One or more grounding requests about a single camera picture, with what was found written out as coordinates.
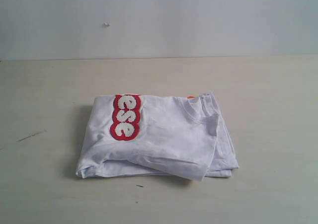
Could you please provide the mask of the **white t-shirt red lettering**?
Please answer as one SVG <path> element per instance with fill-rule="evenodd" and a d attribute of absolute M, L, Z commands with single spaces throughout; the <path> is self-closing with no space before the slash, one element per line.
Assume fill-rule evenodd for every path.
<path fill-rule="evenodd" d="M 76 168 L 80 178 L 174 175 L 200 181 L 239 167 L 212 93 L 95 98 Z"/>

